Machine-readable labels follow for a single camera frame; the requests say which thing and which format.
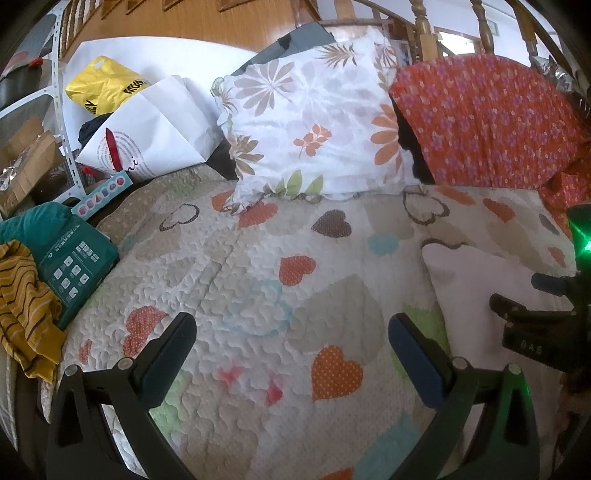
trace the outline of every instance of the white paper bag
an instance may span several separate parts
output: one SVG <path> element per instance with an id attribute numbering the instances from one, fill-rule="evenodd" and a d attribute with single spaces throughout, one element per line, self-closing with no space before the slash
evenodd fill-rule
<path id="1" fill-rule="evenodd" d="M 123 169 L 134 181 L 204 163 L 222 140 L 219 127 L 207 120 L 178 76 L 160 80 L 121 105 L 76 158 L 114 174 L 107 128 L 115 137 Z"/>

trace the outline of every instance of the quilted bedspread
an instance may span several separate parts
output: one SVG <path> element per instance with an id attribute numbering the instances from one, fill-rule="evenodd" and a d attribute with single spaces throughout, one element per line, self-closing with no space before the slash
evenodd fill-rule
<path id="1" fill-rule="evenodd" d="M 574 266 L 536 192 L 267 198 L 231 216 L 220 209 L 234 184 L 206 168 L 155 180 L 101 225 L 122 261 L 69 327 L 57 375 L 73 363 L 110 368 L 178 312 L 194 315 L 197 341 L 151 415 L 198 479 L 393 473 L 433 414 L 388 344 L 389 318 L 406 312 L 449 351 L 424 241 L 467 243 L 546 273 Z M 45 390 L 46 413 L 50 399 Z"/>

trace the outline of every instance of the window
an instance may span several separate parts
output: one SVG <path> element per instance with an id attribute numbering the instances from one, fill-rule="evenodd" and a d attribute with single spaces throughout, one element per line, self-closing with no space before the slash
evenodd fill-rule
<path id="1" fill-rule="evenodd" d="M 484 52 L 478 37 L 439 27 L 435 27 L 435 33 L 439 42 L 454 55 Z M 443 55 L 447 57 L 447 52 L 444 51 Z"/>

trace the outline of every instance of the orange heart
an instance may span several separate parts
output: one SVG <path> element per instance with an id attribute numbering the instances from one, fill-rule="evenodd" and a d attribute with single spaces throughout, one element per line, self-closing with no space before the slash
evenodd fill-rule
<path id="1" fill-rule="evenodd" d="M 339 470 L 338 472 L 329 473 L 322 477 L 320 480 L 353 480 L 353 468 L 349 467 L 345 470 Z"/>
<path id="2" fill-rule="evenodd" d="M 92 348 L 92 340 L 87 340 L 78 349 L 78 360 L 82 365 L 88 365 L 88 356 L 90 355 L 90 349 Z"/>
<path id="3" fill-rule="evenodd" d="M 166 315 L 168 314 L 152 306 L 140 307 L 131 312 L 125 322 L 129 335 L 123 340 L 123 354 L 135 357 L 140 353 L 150 333 Z"/>
<path id="4" fill-rule="evenodd" d="M 265 223 L 269 218 L 273 218 L 276 213 L 277 205 L 275 203 L 259 202 L 240 214 L 238 229 Z"/>
<path id="5" fill-rule="evenodd" d="M 437 190 L 443 196 L 455 200 L 456 202 L 461 203 L 463 205 L 470 206 L 476 203 L 474 199 L 470 197 L 466 192 L 460 192 L 460 190 L 456 190 L 455 188 L 449 187 L 447 185 L 439 186 L 435 190 Z"/>
<path id="6" fill-rule="evenodd" d="M 279 267 L 279 281 L 287 287 L 293 287 L 301 282 L 304 275 L 312 273 L 315 269 L 314 259 L 305 255 L 282 258 Z"/>
<path id="7" fill-rule="evenodd" d="M 215 211 L 221 212 L 223 209 L 226 200 L 230 197 L 230 195 L 234 193 L 234 190 L 228 190 L 227 192 L 218 193 L 217 195 L 212 197 L 212 207 Z"/>
<path id="8" fill-rule="evenodd" d="M 345 397 L 361 386 L 363 368 L 345 362 L 343 352 L 334 345 L 324 347 L 312 363 L 312 400 Z"/>
<path id="9" fill-rule="evenodd" d="M 548 247 L 548 252 L 552 255 L 552 258 L 556 260 L 556 263 L 562 268 L 566 268 L 566 262 L 564 261 L 564 252 L 558 247 Z"/>
<path id="10" fill-rule="evenodd" d="M 505 223 L 515 218 L 515 212 L 506 203 L 495 202 L 491 199 L 482 199 L 482 203 L 486 208 L 488 208 L 492 213 L 494 213 Z"/>

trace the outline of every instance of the mattress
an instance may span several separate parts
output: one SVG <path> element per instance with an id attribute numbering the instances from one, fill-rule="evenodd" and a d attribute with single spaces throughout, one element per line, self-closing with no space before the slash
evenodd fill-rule
<path id="1" fill-rule="evenodd" d="M 0 349 L 0 426 L 14 448 L 17 444 L 17 427 L 14 417 L 15 386 L 18 364 Z"/>

